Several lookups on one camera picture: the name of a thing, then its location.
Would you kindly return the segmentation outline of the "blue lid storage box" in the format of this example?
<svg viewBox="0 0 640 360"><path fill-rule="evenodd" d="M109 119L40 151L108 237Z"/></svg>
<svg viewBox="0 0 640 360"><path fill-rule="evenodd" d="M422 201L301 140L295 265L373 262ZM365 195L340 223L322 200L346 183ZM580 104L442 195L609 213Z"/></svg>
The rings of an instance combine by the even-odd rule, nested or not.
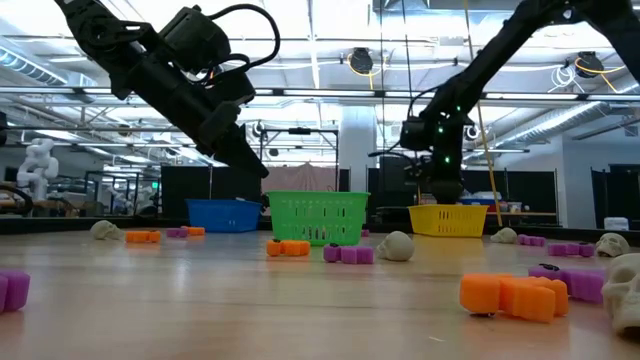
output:
<svg viewBox="0 0 640 360"><path fill-rule="evenodd" d="M464 205L491 205L495 204L495 200L502 200L502 194L500 192L493 194L491 191L479 191L475 193L464 193L458 202Z"/></svg>

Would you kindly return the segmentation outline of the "blue plastic basket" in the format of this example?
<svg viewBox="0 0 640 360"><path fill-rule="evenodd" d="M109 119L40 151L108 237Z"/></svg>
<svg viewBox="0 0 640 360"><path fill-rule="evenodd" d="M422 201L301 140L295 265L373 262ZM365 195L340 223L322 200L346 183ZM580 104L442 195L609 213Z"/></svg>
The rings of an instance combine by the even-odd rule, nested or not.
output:
<svg viewBox="0 0 640 360"><path fill-rule="evenodd" d="M211 233L255 231L261 204L246 200L186 199L189 222Z"/></svg>

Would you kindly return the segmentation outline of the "green plastic basket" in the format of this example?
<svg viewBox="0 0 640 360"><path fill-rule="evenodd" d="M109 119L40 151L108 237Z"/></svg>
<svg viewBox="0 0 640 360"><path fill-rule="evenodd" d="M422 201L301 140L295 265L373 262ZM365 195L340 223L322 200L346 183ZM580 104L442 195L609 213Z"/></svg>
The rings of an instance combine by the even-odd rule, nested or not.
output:
<svg viewBox="0 0 640 360"><path fill-rule="evenodd" d="M267 195L277 240L303 240L312 246L360 242L369 193L270 191Z"/></svg>

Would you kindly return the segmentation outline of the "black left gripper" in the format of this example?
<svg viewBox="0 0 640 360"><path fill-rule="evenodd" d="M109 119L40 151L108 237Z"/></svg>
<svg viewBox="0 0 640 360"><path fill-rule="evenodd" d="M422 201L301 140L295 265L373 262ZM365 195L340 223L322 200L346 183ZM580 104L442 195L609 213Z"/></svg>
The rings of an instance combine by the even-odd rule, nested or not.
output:
<svg viewBox="0 0 640 360"><path fill-rule="evenodd" d="M235 123L239 108L212 91L190 83L167 64L143 60L127 74L127 86L169 122L188 135L199 150L216 161L260 178L269 171L246 141L246 129Z"/></svg>

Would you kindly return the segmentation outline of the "black partition panel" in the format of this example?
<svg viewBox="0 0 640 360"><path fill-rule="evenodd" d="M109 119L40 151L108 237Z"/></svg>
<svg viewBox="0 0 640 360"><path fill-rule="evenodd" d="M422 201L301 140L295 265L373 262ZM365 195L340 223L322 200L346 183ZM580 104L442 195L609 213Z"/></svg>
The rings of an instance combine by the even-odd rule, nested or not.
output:
<svg viewBox="0 0 640 360"><path fill-rule="evenodd" d="M521 205L519 214L507 212L503 215L505 223L559 224L555 172L498 170L494 173L494 180L503 201ZM406 221L406 208L416 203L419 194L427 192L415 183L407 183L400 169L377 168L368 171L367 190L370 193L367 205L369 223Z"/></svg>
<svg viewBox="0 0 640 360"><path fill-rule="evenodd" d="M640 165L610 165L591 170L596 227L606 218L625 218L632 231L640 231Z"/></svg>
<svg viewBox="0 0 640 360"><path fill-rule="evenodd" d="M259 202L261 179L231 167L163 166L161 168L162 214L165 218L188 217L187 199L236 199Z"/></svg>

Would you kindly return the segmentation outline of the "beige skull decoration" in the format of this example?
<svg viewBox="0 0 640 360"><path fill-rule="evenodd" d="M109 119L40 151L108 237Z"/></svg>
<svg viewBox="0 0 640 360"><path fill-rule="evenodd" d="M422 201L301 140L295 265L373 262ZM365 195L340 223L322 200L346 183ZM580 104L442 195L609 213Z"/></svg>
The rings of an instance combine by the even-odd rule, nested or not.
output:
<svg viewBox="0 0 640 360"><path fill-rule="evenodd" d="M413 240L404 232L394 231L376 247L376 257L388 261L409 261L415 251Z"/></svg>
<svg viewBox="0 0 640 360"><path fill-rule="evenodd" d="M125 233L115 224L107 221L97 221L90 229L90 233L94 240L117 240L121 241L125 238Z"/></svg>
<svg viewBox="0 0 640 360"><path fill-rule="evenodd" d="M640 329L640 253L623 254L611 260L601 294L617 334Z"/></svg>
<svg viewBox="0 0 640 360"><path fill-rule="evenodd" d="M630 245L622 235L609 232L600 237L595 252L600 257L615 258L629 253Z"/></svg>
<svg viewBox="0 0 640 360"><path fill-rule="evenodd" d="M518 234L509 227L504 227L498 230L494 235L490 237L492 243L501 244L515 244L518 239Z"/></svg>

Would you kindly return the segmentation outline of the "yellow plastic basket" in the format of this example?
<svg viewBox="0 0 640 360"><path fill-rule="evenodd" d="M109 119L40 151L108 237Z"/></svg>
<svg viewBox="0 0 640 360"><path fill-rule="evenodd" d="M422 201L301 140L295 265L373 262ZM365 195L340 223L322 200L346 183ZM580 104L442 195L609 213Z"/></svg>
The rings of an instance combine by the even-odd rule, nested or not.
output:
<svg viewBox="0 0 640 360"><path fill-rule="evenodd" d="M486 205L416 205L408 208L415 234L478 238L484 231Z"/></svg>

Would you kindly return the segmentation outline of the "black stand frame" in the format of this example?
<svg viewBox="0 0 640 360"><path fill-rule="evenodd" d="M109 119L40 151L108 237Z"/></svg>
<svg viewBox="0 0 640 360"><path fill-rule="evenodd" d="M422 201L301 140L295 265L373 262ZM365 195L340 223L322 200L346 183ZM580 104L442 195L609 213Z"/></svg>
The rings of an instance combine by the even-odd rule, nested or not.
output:
<svg viewBox="0 0 640 360"><path fill-rule="evenodd" d="M323 138L334 150L335 152L335 160L334 160L334 191L339 190L339 178L340 178L340 170L339 170L339 131L338 130L325 130L325 129L312 129L308 127L293 127L293 128L285 128L285 129L267 129L263 128L260 130L259 134L259 149L258 155L259 159L263 160L264 150L266 147L275 140L281 133L287 133L289 135L299 135L299 136L309 136L312 134L319 134L321 138ZM335 141L331 142L326 138L326 134L332 134L335 137Z"/></svg>

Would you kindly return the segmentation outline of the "pink cloth curtain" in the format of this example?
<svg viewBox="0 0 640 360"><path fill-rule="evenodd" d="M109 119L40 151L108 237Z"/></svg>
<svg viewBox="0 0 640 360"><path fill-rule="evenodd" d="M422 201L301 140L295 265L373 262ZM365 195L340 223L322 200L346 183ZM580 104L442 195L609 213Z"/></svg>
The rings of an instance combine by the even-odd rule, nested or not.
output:
<svg viewBox="0 0 640 360"><path fill-rule="evenodd" d="M338 176L334 168L317 167L310 163L269 169L261 180L261 191L335 191Z"/></svg>

